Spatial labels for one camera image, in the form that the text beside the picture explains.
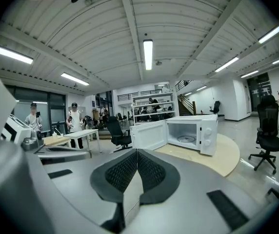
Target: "white ceiling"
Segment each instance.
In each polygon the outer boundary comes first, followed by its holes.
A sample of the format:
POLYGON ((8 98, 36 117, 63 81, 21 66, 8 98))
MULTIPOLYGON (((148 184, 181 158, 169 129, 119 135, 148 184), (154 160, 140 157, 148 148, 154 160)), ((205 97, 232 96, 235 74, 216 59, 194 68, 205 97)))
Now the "white ceiling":
POLYGON ((34 61, 0 56, 4 82, 93 94, 141 83, 240 75, 279 58, 279 34, 258 43, 279 25, 258 0, 91 1, 90 6, 85 0, 15 1, 0 24, 0 46, 34 61), (162 62, 152 71, 145 70, 145 39, 154 41, 154 60, 162 62), (214 72, 235 56, 239 61, 219 75, 214 72), (90 85, 74 87, 63 72, 90 85))

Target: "black pants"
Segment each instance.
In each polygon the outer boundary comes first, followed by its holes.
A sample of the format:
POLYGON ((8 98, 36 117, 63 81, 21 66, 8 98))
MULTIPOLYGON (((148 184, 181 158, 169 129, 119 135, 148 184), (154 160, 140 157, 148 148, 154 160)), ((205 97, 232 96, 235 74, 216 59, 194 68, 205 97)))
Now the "black pants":
MULTIPOLYGON (((83 145, 82 145, 82 138, 78 138, 78 143, 79 143, 79 148, 82 149, 83 145)), ((71 147, 75 148, 76 147, 76 143, 74 139, 71 139, 71 147)))

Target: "man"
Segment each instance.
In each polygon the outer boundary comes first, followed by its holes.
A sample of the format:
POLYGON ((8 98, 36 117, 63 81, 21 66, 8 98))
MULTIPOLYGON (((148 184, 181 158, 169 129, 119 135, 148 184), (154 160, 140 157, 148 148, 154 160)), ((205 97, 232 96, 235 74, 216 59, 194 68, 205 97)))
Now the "man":
MULTIPOLYGON (((68 129, 70 129, 70 132, 74 133, 82 130, 83 117, 80 111, 77 110, 78 105, 76 102, 73 102, 71 104, 71 107, 72 109, 67 114, 66 124, 68 126, 68 129)), ((82 149, 83 148, 82 138, 78 139, 78 143, 79 143, 79 148, 82 149)), ((73 148, 76 147, 76 143, 74 139, 71 140, 71 147, 73 148)))
MULTIPOLYGON (((158 103, 158 101, 156 99, 153 100, 153 99, 149 98, 149 101, 150 101, 149 104, 158 103)), ((157 111, 157 109, 160 109, 159 105, 153 107, 153 111, 157 111)))
POLYGON ((40 113, 37 114, 37 104, 31 103, 30 106, 31 113, 27 116, 27 118, 24 120, 26 124, 31 127, 33 130, 41 130, 42 129, 42 118, 40 116, 40 113))

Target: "desk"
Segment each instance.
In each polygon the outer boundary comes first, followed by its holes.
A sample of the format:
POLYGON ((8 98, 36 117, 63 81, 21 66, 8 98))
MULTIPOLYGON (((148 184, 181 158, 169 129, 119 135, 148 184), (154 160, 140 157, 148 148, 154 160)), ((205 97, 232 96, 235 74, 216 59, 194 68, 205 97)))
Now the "desk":
POLYGON ((155 151, 197 162, 210 167, 222 176, 229 175, 239 162, 239 147, 237 144, 224 135, 217 135, 217 149, 213 156, 202 155, 197 150, 167 144, 155 151))
POLYGON ((78 138, 82 138, 82 137, 86 136, 86 142, 87 142, 88 151, 91 151, 90 150, 90 146, 89 146, 89 140, 88 140, 87 136, 88 135, 92 135, 94 133, 96 134, 97 145, 99 146, 99 151, 101 153, 101 150, 100 150, 100 137, 99 137, 99 130, 98 129, 82 130, 82 131, 78 131, 78 132, 67 134, 65 136, 69 137, 69 138, 73 138, 75 140, 76 148, 79 148, 78 138))
POLYGON ((50 136, 43 138, 43 140, 46 146, 58 146, 67 143, 68 147, 71 147, 70 138, 65 136, 61 138, 50 136))

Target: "floor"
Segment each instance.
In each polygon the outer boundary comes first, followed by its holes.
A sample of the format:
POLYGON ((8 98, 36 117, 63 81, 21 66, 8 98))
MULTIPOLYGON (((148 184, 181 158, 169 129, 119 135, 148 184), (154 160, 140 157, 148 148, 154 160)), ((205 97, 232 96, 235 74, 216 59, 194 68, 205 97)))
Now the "floor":
MULTIPOLYGON (((123 124, 127 128, 131 122, 123 124)), ((227 177, 230 181, 246 191, 261 206, 266 206, 269 202, 276 200, 273 195, 266 196, 267 191, 273 187, 279 191, 279 152, 272 153, 275 155, 277 173, 272 174, 273 168, 267 162, 263 162, 257 171, 253 168, 260 158, 252 157, 248 160, 250 154, 257 154, 260 149, 256 149, 257 128, 259 127, 258 117, 249 117, 241 122, 232 122, 219 119, 218 132, 231 138, 239 147, 240 159, 234 171, 227 177)), ((112 153, 116 146, 110 140, 101 140, 100 146, 102 154, 97 150, 97 142, 94 140, 90 143, 92 156, 112 153)), ((143 193, 141 179, 138 173, 134 176, 131 184, 124 193, 125 221, 128 224, 135 216, 139 209, 139 195, 143 193)))

